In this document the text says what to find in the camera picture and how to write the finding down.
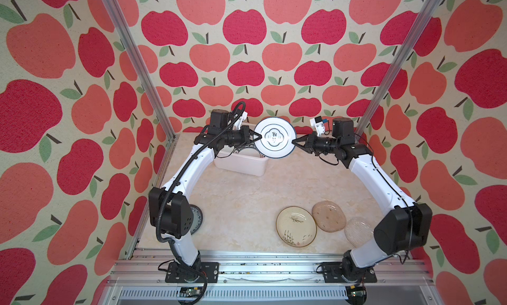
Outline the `white plate with black ring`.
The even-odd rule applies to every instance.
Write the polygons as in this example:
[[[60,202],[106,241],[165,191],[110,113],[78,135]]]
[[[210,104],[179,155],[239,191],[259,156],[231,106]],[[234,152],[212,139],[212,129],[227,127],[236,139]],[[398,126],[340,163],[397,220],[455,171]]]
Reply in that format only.
[[[281,159],[295,149],[293,140],[297,138],[296,130],[282,118],[266,118],[256,125],[254,132],[261,136],[254,143],[255,148],[265,157]]]

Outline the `brown glass plate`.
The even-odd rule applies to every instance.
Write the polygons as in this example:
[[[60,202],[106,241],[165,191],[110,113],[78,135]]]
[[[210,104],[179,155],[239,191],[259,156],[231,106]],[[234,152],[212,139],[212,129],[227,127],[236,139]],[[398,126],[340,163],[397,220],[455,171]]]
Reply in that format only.
[[[317,226],[324,232],[342,231],[347,224],[343,210],[331,201],[316,203],[312,208],[312,216]]]

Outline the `cream plate with plant drawing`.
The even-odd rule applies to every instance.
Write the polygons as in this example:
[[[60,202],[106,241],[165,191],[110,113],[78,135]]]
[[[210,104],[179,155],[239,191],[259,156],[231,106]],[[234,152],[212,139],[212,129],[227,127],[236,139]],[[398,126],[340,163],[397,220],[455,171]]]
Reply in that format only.
[[[315,240],[317,225],[310,212],[302,207],[290,206],[277,215],[276,230],[283,242],[291,247],[303,248]]]

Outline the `blue patterned plate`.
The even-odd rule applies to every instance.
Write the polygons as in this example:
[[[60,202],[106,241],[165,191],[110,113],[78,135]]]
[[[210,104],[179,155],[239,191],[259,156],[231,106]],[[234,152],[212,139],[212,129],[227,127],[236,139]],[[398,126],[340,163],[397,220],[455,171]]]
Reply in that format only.
[[[191,212],[193,213],[193,222],[191,224],[190,232],[193,235],[201,228],[203,224],[203,212],[198,206],[194,204],[191,204],[190,207]]]

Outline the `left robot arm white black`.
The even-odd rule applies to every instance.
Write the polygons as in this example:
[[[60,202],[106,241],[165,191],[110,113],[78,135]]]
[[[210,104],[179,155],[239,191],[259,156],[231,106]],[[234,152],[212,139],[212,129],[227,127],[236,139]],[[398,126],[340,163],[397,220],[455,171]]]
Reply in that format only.
[[[223,130],[217,135],[201,133],[186,162],[160,188],[149,192],[150,223],[159,242],[169,243],[179,264],[194,267],[199,251],[191,238],[190,226],[194,219],[189,199],[197,181],[225,146],[245,147],[261,140],[261,135],[242,126],[239,130]]]

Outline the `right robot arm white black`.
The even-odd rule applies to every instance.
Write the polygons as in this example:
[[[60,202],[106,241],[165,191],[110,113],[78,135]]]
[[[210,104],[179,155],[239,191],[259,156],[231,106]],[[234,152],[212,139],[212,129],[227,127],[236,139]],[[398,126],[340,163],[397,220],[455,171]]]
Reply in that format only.
[[[384,215],[374,228],[374,238],[344,255],[353,267],[369,268],[398,252],[426,244],[433,217],[431,208],[402,191],[366,145],[354,144],[348,137],[318,137],[315,132],[293,140],[293,145],[317,156],[334,155],[359,178]]]

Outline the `white plastic bin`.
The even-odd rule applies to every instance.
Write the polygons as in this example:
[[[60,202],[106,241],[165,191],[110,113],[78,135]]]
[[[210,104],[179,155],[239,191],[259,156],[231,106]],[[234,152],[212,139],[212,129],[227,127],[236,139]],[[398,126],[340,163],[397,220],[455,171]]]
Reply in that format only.
[[[261,177],[265,174],[269,159],[257,149],[224,146],[215,157],[218,169]]]

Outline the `clear glass plate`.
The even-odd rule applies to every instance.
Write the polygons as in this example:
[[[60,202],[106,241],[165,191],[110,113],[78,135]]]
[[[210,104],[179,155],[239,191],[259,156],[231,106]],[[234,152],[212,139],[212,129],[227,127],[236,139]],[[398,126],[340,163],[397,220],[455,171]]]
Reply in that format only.
[[[355,247],[361,247],[374,238],[372,225],[362,217],[353,217],[345,226],[345,236]]]

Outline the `aluminium frame post right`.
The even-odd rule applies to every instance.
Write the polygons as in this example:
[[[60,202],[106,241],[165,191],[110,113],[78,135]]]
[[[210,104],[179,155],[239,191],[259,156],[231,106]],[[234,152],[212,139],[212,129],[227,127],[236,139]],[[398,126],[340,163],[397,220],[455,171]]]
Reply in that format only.
[[[377,108],[385,94],[387,94],[392,83],[399,74],[406,59],[413,52],[415,44],[420,39],[422,33],[429,24],[434,12],[438,9],[442,0],[425,0],[421,11],[417,14],[415,21],[408,31],[405,41],[401,44],[400,49],[396,52],[393,62],[390,64],[380,86],[374,90],[373,97],[365,110],[363,116],[360,118],[358,126],[356,127],[356,142],[359,142],[364,130],[370,124]]]

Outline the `aluminium frame post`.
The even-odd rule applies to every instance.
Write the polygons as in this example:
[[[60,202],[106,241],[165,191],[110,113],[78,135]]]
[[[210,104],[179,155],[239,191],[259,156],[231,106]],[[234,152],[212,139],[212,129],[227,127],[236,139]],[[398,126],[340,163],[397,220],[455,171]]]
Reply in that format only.
[[[138,79],[148,96],[149,102],[154,108],[154,113],[156,114],[162,129],[165,131],[168,141],[172,143],[175,140],[176,135],[172,125],[170,124],[168,116],[166,115],[165,108],[162,104],[157,88],[150,77],[150,73],[148,72],[143,56],[132,37],[119,1],[102,0],[102,2],[120,36],[120,41],[123,42]]]
[[[374,90],[373,97],[365,110],[363,116],[360,118],[358,126],[356,127],[356,142],[359,142],[364,130],[370,124],[377,108],[385,94],[387,94],[392,83],[399,74],[406,59],[413,52],[415,44],[420,39],[422,33],[429,24],[434,12],[438,9],[442,0],[425,0],[421,11],[417,14],[415,21],[408,31],[405,41],[401,44],[400,49],[396,52],[393,62],[390,64],[380,86]]]

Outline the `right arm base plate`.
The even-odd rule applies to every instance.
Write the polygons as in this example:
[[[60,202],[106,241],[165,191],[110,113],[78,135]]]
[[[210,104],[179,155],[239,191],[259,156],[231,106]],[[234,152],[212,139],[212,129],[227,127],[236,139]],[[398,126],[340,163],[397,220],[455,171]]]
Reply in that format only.
[[[373,268],[359,269],[341,262],[323,262],[316,268],[326,283],[377,283]]]

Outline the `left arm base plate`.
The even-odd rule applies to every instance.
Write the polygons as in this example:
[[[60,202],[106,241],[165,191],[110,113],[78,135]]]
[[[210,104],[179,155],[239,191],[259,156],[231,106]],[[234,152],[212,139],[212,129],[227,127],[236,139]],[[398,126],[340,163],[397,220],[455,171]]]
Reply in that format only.
[[[218,262],[201,262],[197,267],[179,264],[176,261],[169,263],[166,270],[166,283],[217,283],[219,276]]]

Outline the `aluminium front rail frame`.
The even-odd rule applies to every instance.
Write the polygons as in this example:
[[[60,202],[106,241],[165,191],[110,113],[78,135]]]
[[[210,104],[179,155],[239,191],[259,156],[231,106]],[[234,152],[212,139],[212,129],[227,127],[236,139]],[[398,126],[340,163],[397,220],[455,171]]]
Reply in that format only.
[[[207,280],[186,282],[167,250],[141,249],[113,267],[99,304],[442,304],[425,264],[385,260],[352,283],[339,254],[204,251]]]

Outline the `aluminium frame post left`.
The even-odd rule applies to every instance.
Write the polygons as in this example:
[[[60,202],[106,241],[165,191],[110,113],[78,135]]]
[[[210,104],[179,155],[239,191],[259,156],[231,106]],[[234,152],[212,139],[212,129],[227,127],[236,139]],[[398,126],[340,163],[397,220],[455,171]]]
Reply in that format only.
[[[156,114],[162,129],[165,131],[168,141],[172,143],[175,140],[176,135],[172,125],[170,124],[168,116],[166,115],[165,108],[162,104],[157,88],[150,77],[150,73],[148,72],[143,56],[132,37],[119,1],[102,0],[102,2],[120,36],[120,41],[123,42],[138,79],[148,96],[149,102],[154,108],[154,113]]]

